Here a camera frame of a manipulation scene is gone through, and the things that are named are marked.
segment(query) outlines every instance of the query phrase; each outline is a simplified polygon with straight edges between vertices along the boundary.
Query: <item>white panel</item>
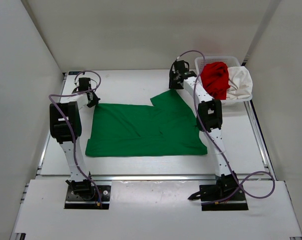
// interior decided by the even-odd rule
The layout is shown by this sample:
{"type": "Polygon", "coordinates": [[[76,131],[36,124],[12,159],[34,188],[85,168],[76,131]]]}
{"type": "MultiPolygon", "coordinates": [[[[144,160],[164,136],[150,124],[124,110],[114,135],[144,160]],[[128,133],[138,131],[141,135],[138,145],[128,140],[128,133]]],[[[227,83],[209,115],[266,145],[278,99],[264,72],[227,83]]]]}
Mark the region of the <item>white panel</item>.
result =
{"type": "Polygon", "coordinates": [[[10,238],[62,74],[18,0],[0,0],[0,240],[10,238]]]}
{"type": "Polygon", "coordinates": [[[190,49],[243,61],[270,0],[26,0],[62,71],[168,69],[190,49]]]}
{"type": "MultiPolygon", "coordinates": [[[[102,77],[100,88],[96,91],[102,103],[152,105],[150,98],[168,90],[169,70],[111,70],[97,71],[102,77]]],[[[97,79],[93,73],[85,74],[97,79]]],[[[74,89],[75,76],[68,76],[64,94],[74,89]]],[[[193,109],[193,98],[185,91],[179,91],[182,98],[193,109]]],[[[87,139],[92,130],[94,109],[83,107],[80,111],[82,122],[81,147],[85,152],[87,139]]],[[[247,174],[264,170],[262,158],[256,144],[252,127],[243,103],[223,109],[223,140],[229,161],[235,172],[247,174]]],[[[211,155],[205,156],[158,156],[158,157],[87,157],[84,161],[93,175],[199,175],[214,174],[211,155]]],[[[43,175],[69,175],[70,170],[63,150],[50,138],[43,175]]]]}
{"type": "MultiPolygon", "coordinates": [[[[266,194],[272,182],[250,181],[244,187],[266,194]]],[[[16,231],[26,240],[289,240],[301,236],[284,182],[266,199],[248,197],[248,211],[201,211],[187,197],[198,191],[192,182],[112,183],[109,210],[64,209],[67,184],[33,180],[16,231]]]]}
{"type": "Polygon", "coordinates": [[[302,229],[302,0],[283,0],[249,60],[253,102],[302,229]]]}

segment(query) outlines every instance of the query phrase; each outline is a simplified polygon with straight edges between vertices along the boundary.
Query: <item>white basket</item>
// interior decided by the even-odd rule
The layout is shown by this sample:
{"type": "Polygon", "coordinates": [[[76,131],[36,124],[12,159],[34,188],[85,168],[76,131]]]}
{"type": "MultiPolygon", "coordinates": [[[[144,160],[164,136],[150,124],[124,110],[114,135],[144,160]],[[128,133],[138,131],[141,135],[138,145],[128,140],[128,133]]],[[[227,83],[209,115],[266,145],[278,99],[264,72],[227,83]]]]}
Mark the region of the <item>white basket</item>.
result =
{"type": "MultiPolygon", "coordinates": [[[[227,67],[236,67],[236,66],[241,66],[239,61],[236,59],[236,57],[232,57],[232,56],[205,56],[205,64],[210,64],[210,63],[214,63],[214,62],[223,62],[227,65],[227,67]]],[[[204,67],[204,62],[203,62],[203,57],[198,57],[195,59],[195,68],[196,68],[196,72],[197,74],[200,74],[200,70],[203,69],[204,67]]],[[[235,103],[242,103],[245,101],[250,101],[252,99],[252,94],[248,97],[248,98],[244,98],[244,99],[231,99],[231,100],[221,100],[221,103],[223,106],[230,106],[233,105],[235,103]]]]}

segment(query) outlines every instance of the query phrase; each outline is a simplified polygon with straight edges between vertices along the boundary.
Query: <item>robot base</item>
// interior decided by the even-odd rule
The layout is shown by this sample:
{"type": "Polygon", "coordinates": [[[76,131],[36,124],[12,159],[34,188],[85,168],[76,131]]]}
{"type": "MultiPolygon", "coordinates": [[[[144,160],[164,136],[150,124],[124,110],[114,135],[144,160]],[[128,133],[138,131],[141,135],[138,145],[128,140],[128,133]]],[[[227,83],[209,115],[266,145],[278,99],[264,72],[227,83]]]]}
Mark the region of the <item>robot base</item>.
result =
{"type": "Polygon", "coordinates": [[[99,206],[96,202],[96,197],[93,196],[91,199],[85,200],[79,195],[73,193],[72,188],[69,186],[65,198],[65,209],[100,209],[108,210],[110,207],[110,196],[111,196],[111,186],[109,185],[99,185],[97,186],[102,195],[102,204],[99,206]]]}
{"type": "MultiPolygon", "coordinates": [[[[200,185],[200,191],[205,192],[206,189],[213,187],[214,185],[200,185]]],[[[234,196],[232,196],[228,201],[219,204],[205,204],[205,202],[214,201],[216,199],[225,198],[230,194],[228,192],[224,196],[219,194],[204,195],[201,197],[202,211],[243,211],[249,210],[245,198],[245,194],[239,190],[234,196]]]]}

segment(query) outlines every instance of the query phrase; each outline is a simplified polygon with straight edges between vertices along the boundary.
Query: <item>green fabric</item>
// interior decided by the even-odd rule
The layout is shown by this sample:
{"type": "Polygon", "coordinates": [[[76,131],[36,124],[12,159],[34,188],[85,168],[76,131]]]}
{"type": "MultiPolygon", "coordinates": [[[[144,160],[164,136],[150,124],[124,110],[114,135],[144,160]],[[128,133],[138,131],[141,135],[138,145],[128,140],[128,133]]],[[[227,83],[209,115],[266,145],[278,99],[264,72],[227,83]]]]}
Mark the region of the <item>green fabric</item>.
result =
{"type": "Polygon", "coordinates": [[[204,155],[192,110],[175,90],[151,98],[153,106],[100,103],[94,110],[90,157],[204,155]]]}

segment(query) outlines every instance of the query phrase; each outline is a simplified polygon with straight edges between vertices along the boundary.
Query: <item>white table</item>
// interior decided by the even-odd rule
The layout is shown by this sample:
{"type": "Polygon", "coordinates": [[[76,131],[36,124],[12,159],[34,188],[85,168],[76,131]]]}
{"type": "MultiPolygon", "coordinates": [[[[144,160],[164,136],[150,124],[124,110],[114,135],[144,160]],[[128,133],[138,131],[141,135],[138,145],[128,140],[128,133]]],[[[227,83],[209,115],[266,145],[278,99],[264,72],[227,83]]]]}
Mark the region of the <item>white table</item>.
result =
{"type": "MultiPolygon", "coordinates": [[[[256,195],[270,181],[244,187],[256,195]]],[[[187,197],[198,181],[112,182],[109,210],[64,209],[63,179],[32,180],[17,219],[16,233],[25,240],[289,240],[301,232],[284,182],[266,199],[247,197],[247,211],[201,211],[200,201],[187,197]]]]}
{"type": "MultiPolygon", "coordinates": [[[[104,70],[98,71],[98,73],[102,77],[102,83],[96,94],[101,98],[101,103],[152,105],[150,98],[168,90],[168,70],[104,70]]],[[[97,80],[97,76],[93,73],[85,73],[85,76],[97,80]]],[[[75,87],[74,78],[74,75],[67,76],[63,94],[72,92],[75,87]]],[[[193,99],[189,93],[185,90],[178,92],[194,112],[193,99]]],[[[83,129],[81,136],[82,152],[85,152],[87,140],[91,135],[93,112],[94,108],[84,107],[80,110],[83,129]]],[[[229,162],[237,174],[245,175],[264,170],[261,154],[243,103],[223,108],[222,130],[229,162]]],[[[92,175],[214,174],[210,154],[205,156],[122,158],[84,156],[84,161],[92,175]]],[[[70,171],[61,147],[55,139],[50,138],[41,175],[61,176],[69,174],[70,171]]]]}

